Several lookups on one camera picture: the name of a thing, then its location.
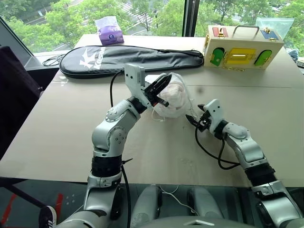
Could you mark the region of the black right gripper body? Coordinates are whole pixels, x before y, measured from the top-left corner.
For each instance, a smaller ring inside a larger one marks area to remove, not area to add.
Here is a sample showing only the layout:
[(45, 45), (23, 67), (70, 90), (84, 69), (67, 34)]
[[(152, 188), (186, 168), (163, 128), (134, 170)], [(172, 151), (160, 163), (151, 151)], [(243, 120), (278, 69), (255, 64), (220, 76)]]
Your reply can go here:
[(195, 127), (200, 131), (203, 132), (205, 130), (208, 130), (211, 126), (211, 115), (209, 111), (204, 112), (197, 123), (195, 124)]

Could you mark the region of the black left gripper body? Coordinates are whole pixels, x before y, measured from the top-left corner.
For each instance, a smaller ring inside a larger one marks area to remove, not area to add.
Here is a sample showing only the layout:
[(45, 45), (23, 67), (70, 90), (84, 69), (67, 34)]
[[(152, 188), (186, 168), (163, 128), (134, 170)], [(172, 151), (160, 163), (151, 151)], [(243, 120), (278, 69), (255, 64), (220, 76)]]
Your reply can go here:
[(158, 97), (158, 94), (161, 92), (161, 86), (161, 82), (158, 81), (153, 83), (145, 82), (145, 85), (142, 86), (142, 92), (147, 99), (147, 101), (144, 102), (146, 107), (154, 107), (162, 103), (162, 99)]

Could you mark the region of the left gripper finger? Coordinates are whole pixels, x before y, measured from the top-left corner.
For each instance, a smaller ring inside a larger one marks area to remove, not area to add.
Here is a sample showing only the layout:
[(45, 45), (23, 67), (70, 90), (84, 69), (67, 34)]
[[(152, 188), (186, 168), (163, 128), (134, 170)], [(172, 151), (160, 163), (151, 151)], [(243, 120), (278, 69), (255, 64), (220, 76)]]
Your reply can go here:
[(159, 76), (153, 83), (152, 83), (152, 90), (151, 93), (153, 95), (158, 95), (171, 81), (171, 74), (164, 74)]
[(157, 95), (154, 96), (154, 102), (153, 106), (156, 106), (157, 104), (163, 105), (163, 106), (169, 106), (169, 102), (163, 100), (162, 98), (158, 97)]

